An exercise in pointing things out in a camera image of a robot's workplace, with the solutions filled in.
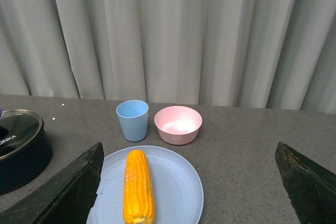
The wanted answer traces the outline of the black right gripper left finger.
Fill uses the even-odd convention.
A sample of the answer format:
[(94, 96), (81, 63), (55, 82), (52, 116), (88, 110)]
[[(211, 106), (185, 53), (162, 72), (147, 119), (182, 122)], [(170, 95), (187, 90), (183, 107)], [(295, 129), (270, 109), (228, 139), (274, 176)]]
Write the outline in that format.
[(1, 213), (1, 223), (86, 223), (104, 160), (100, 142)]

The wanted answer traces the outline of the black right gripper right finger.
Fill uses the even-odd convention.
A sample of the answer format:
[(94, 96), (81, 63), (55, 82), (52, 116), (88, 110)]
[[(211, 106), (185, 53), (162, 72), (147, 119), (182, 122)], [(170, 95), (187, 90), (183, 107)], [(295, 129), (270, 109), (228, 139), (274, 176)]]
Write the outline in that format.
[(335, 174), (283, 142), (275, 160), (300, 223), (335, 223)]

